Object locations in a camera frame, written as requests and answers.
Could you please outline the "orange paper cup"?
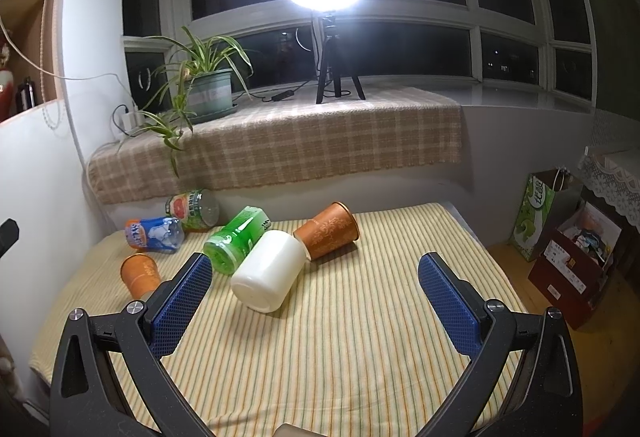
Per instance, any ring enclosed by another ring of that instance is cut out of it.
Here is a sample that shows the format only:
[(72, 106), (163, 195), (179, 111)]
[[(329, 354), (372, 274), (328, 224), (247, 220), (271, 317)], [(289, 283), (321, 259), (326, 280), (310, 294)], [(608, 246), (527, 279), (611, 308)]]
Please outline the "orange paper cup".
[(333, 202), (294, 231), (294, 238), (306, 249), (310, 261), (315, 261), (359, 239), (356, 218), (342, 202)]
[(147, 301), (160, 286), (160, 272), (156, 262), (145, 253), (127, 257), (120, 266), (120, 279), (132, 299)]

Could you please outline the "blue arctic ocean cup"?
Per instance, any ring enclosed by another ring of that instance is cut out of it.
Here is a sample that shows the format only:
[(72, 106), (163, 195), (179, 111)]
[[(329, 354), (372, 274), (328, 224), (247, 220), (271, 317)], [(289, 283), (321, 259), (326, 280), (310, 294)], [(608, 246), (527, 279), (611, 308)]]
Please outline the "blue arctic ocean cup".
[(124, 233), (133, 249), (160, 252), (175, 252), (186, 237), (180, 220), (174, 217), (131, 219)]

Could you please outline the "grapefruit label green cup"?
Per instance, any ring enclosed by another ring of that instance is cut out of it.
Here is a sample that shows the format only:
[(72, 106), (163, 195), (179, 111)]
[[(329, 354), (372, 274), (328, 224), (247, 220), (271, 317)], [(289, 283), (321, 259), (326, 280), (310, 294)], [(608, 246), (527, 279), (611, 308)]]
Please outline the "grapefruit label green cup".
[(219, 219), (219, 204), (209, 189), (197, 189), (179, 193), (168, 198), (165, 212), (175, 217), (186, 231), (212, 229)]

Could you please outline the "white plastic cup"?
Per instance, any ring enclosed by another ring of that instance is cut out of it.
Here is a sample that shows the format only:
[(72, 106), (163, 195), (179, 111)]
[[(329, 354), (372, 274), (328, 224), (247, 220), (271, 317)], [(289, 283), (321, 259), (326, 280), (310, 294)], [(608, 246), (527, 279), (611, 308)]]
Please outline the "white plastic cup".
[(233, 273), (232, 293), (258, 313), (274, 313), (282, 306), (306, 261), (303, 243), (288, 232), (269, 230)]

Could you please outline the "orange paper cup far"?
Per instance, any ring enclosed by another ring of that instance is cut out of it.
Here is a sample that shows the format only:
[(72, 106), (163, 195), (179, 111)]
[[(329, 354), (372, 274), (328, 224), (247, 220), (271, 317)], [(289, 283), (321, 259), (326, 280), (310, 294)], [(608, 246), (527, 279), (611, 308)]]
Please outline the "orange paper cup far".
[(315, 261), (359, 239), (356, 218), (342, 202), (333, 202), (294, 231), (294, 238), (306, 249), (310, 261)]

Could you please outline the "red cardboard box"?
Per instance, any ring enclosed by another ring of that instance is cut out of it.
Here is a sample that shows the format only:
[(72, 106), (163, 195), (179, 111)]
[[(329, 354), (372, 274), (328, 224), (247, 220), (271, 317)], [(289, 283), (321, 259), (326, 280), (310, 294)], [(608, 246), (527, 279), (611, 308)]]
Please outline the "red cardboard box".
[(528, 279), (577, 330), (589, 321), (608, 282), (622, 229), (589, 202), (551, 232)]

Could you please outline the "striped yellow tablecloth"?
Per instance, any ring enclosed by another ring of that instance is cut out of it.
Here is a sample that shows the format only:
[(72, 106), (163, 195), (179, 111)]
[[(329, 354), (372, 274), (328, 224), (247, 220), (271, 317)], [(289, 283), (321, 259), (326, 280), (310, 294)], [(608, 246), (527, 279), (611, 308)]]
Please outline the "striped yellow tablecloth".
[[(356, 217), (360, 237), (329, 259), (306, 261), (274, 313), (244, 306), (232, 275), (212, 284), (182, 339), (160, 362), (209, 436), (417, 436), (460, 379), (458, 353), (426, 298), (418, 264), (437, 253), (481, 298), (521, 308), (495, 261), (438, 204)], [(203, 235), (155, 256), (160, 283), (171, 280)], [(120, 279), (134, 253), (116, 232), (91, 249), (41, 327), (30, 365), (50, 387), (58, 344), (75, 308), (120, 313), (132, 299)], [(124, 359), (111, 360), (136, 419), (156, 428)], [(516, 362), (510, 355), (477, 422), (496, 415)]]

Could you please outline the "lace covered side table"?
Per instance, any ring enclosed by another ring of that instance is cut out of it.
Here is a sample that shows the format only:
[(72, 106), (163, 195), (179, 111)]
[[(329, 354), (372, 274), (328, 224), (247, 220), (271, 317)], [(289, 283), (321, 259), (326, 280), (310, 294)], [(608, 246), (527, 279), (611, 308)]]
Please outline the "lace covered side table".
[(627, 223), (639, 230), (639, 149), (587, 146), (578, 163), (580, 179)]

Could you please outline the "white power strip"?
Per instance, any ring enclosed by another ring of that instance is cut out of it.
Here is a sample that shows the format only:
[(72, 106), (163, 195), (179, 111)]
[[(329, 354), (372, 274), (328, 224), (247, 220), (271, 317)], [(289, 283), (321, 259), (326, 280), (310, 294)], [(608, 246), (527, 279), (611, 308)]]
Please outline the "white power strip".
[(142, 133), (143, 115), (135, 106), (129, 108), (125, 103), (117, 105), (111, 119), (115, 128), (126, 137), (133, 138)]

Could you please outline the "black thermos bottle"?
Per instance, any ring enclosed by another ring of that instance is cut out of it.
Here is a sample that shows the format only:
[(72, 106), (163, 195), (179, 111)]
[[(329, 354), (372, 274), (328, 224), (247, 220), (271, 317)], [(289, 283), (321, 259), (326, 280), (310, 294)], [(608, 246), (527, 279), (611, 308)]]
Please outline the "black thermos bottle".
[(38, 104), (36, 86), (30, 77), (26, 77), (21, 85), (18, 86), (15, 103), (17, 113), (22, 113), (30, 110), (31, 108), (35, 108)]

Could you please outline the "green ceramic plant pot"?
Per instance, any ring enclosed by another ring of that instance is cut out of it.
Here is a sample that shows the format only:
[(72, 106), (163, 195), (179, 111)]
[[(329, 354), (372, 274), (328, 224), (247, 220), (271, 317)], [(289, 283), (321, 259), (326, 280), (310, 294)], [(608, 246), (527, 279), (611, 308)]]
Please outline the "green ceramic plant pot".
[(205, 123), (232, 113), (230, 68), (195, 77), (190, 84), (186, 111), (193, 124)]

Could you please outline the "plaid beige sill cloth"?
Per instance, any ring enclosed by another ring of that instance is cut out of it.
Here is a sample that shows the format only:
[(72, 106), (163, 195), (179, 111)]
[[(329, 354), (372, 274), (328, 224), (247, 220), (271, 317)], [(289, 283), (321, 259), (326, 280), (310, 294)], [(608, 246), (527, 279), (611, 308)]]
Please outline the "plaid beige sill cloth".
[(155, 132), (94, 152), (87, 167), (103, 204), (183, 191), (259, 188), (383, 169), (457, 164), (459, 103), (414, 87), (380, 87), (367, 100), (322, 104), (306, 94), (252, 103), (183, 131), (174, 146)]

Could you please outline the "spider plant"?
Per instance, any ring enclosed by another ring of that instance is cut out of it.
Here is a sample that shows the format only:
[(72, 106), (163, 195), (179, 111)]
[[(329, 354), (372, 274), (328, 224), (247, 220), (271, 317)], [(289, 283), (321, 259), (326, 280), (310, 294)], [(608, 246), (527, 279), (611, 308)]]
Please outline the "spider plant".
[(183, 152), (182, 138), (187, 131), (193, 132), (193, 121), (198, 112), (189, 99), (195, 96), (196, 85), (206, 79), (230, 71), (250, 96), (247, 77), (254, 74), (250, 56), (239, 41), (229, 35), (213, 35), (201, 38), (190, 27), (181, 27), (186, 40), (165, 35), (150, 36), (150, 39), (171, 43), (176, 51), (169, 61), (161, 65), (156, 73), (164, 73), (167, 80), (140, 110), (143, 116), (141, 129), (160, 137), (168, 150), (169, 164), (179, 178), (178, 153)]

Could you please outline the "wooden shelf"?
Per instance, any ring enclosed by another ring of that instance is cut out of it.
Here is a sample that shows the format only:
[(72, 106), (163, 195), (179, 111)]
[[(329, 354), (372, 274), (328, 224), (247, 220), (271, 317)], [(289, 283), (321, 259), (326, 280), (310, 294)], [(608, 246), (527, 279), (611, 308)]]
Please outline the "wooden shelf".
[[(53, 73), (55, 69), (53, 11), (55, 0), (1, 0), (1, 17), (10, 39), (32, 63)], [(58, 99), (54, 78), (42, 74), (9, 46), (6, 67), (14, 78), (14, 93), (26, 78), (35, 84), (36, 105)]]

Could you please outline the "black tripod stand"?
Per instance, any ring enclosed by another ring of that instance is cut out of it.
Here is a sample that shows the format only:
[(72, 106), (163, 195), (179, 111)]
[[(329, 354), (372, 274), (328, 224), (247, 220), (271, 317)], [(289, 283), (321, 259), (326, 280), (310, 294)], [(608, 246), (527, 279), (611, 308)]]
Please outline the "black tripod stand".
[(320, 56), (320, 70), (316, 93), (316, 103), (321, 104), (324, 100), (324, 90), (328, 82), (333, 85), (333, 97), (340, 99), (343, 97), (342, 76), (347, 75), (354, 84), (357, 96), (360, 100), (366, 100), (359, 76), (352, 68), (345, 56), (342, 48), (340, 35), (337, 31), (336, 17), (334, 13), (326, 13), (321, 17), (324, 41), (322, 42), (322, 53)]

